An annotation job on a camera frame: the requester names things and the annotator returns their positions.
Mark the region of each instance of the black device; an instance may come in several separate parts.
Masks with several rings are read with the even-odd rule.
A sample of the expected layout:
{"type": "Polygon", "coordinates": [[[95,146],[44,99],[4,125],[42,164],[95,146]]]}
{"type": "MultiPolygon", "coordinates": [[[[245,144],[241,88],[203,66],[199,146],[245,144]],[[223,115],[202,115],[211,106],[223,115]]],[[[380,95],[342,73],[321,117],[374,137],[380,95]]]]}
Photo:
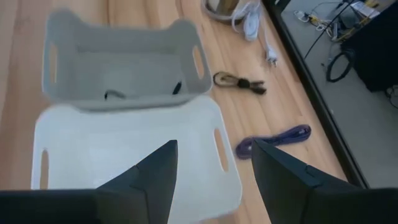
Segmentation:
{"type": "Polygon", "coordinates": [[[370,91],[384,91],[398,85],[398,2],[355,32],[341,44],[341,50],[355,54],[354,69],[370,91]]]}
{"type": "Polygon", "coordinates": [[[398,223],[398,189],[353,186],[262,141],[252,164],[272,224],[398,223]]]}
{"type": "Polygon", "coordinates": [[[0,192],[0,223],[166,224],[176,179],[173,140],[97,189],[0,192]]]}

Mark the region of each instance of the gray floor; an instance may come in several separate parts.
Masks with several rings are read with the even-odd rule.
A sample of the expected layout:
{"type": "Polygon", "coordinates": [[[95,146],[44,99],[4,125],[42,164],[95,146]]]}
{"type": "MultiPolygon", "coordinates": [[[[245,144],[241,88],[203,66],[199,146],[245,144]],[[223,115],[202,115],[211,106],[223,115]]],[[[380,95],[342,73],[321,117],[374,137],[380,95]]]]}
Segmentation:
{"type": "MultiPolygon", "coordinates": [[[[299,21],[293,11],[310,12],[320,2],[325,0],[291,0],[282,13],[303,56],[321,32],[299,21]]],[[[318,7],[319,17],[326,19],[335,6],[318,7]]],[[[372,188],[398,187],[398,110],[389,104],[383,93],[368,91],[353,69],[341,81],[327,83],[321,63],[326,62],[331,44],[325,34],[308,55],[307,66],[369,185],[372,188]]],[[[332,49],[336,55],[339,45],[332,49]]],[[[333,73],[341,73],[346,64],[345,58],[339,60],[333,73]]]]}

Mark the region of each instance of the wooden desk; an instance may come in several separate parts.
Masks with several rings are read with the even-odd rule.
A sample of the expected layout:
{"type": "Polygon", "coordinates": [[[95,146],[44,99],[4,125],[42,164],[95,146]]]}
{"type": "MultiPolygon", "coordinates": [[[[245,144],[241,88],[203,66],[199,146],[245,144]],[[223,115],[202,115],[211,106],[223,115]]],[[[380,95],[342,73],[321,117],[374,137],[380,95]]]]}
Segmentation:
{"type": "MultiPolygon", "coordinates": [[[[265,80],[268,87],[264,96],[213,88],[211,96],[221,107],[231,145],[237,145],[246,136],[277,134],[297,124],[309,124],[313,133],[308,141],[280,148],[345,179],[269,18],[266,19],[267,36],[279,54],[277,68],[266,63],[262,35],[260,41],[246,42],[230,26],[211,21],[202,13],[200,0],[3,0],[0,2],[2,189],[30,186],[35,120],[50,104],[41,94],[44,25],[49,12],[60,6],[71,8],[86,21],[111,26],[161,28],[178,18],[192,20],[197,25],[212,72],[225,70],[265,80]]],[[[251,162],[236,160],[236,163],[243,184],[241,206],[233,214],[208,223],[269,223],[251,162]]]]}

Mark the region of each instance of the black wire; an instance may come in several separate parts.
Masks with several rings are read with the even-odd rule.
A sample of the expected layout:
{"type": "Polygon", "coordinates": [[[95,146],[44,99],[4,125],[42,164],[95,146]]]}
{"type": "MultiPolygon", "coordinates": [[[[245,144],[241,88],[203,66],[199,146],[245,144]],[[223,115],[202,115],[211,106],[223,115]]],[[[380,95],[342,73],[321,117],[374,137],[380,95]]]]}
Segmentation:
{"type": "Polygon", "coordinates": [[[346,10],[346,8],[348,8],[351,3],[353,3],[355,0],[351,0],[351,2],[349,2],[332,20],[331,22],[329,22],[329,24],[324,28],[324,30],[322,31],[322,33],[318,36],[318,38],[313,42],[313,44],[311,45],[311,47],[309,48],[308,52],[305,54],[304,59],[307,58],[307,56],[309,55],[309,53],[311,52],[311,50],[313,49],[313,47],[315,46],[315,44],[318,42],[318,40],[321,38],[321,36],[326,32],[326,30],[333,24],[333,22],[340,16],[341,13],[344,12],[344,10],[346,10]]]}
{"type": "Polygon", "coordinates": [[[396,91],[398,90],[398,86],[392,86],[390,88],[387,88],[386,90],[384,90],[384,94],[386,94],[386,97],[389,99],[390,104],[395,107],[396,109],[398,109],[398,105],[395,105],[392,102],[392,99],[395,97],[398,97],[398,93],[396,93],[396,91]]]}
{"type": "Polygon", "coordinates": [[[267,89],[262,86],[264,81],[250,82],[247,78],[239,78],[228,72],[217,72],[213,75],[213,81],[214,84],[219,87],[237,87],[241,89],[248,89],[258,95],[263,95],[267,91],[267,89]]]}
{"type": "Polygon", "coordinates": [[[327,66],[327,69],[326,69],[326,80],[328,82],[332,82],[332,83],[335,83],[335,82],[338,82],[338,81],[342,80],[345,76],[347,76],[349,71],[354,66],[354,60],[355,60],[355,52],[354,52],[354,50],[351,50],[351,49],[344,50],[341,53],[339,53],[338,55],[336,55],[336,57],[334,57],[334,59],[327,66]],[[343,55],[347,58],[348,65],[347,65],[346,69],[344,69],[343,73],[339,77],[332,78],[331,77],[331,69],[333,68],[333,66],[336,63],[337,59],[339,59],[343,55]]]}
{"type": "Polygon", "coordinates": [[[341,3],[341,2],[338,2],[338,1],[335,1],[335,2],[321,2],[321,3],[317,4],[315,7],[313,7],[311,9],[310,14],[312,14],[312,12],[315,12],[318,15],[318,13],[315,11],[315,9],[318,8],[319,6],[323,5],[323,4],[337,4],[337,3],[341,3]]]}

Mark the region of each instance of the storage bin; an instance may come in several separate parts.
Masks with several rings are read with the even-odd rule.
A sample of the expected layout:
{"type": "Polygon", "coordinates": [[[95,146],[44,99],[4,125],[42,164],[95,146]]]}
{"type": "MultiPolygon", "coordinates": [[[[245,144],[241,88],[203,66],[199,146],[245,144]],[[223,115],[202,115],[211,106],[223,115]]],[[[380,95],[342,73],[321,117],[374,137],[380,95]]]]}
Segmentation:
{"type": "Polygon", "coordinates": [[[177,105],[212,86],[190,21],[177,20],[164,30],[101,27],[66,9],[47,21],[42,78],[43,92],[52,101],[88,110],[177,105]]]}
{"type": "Polygon", "coordinates": [[[95,189],[171,139],[178,144],[169,223],[198,223],[239,207],[242,185],[218,105],[208,96],[167,108],[92,113],[53,105],[36,122],[31,188],[40,189],[48,153],[48,189],[95,189]],[[215,130],[220,132],[218,150],[215,130]]]}

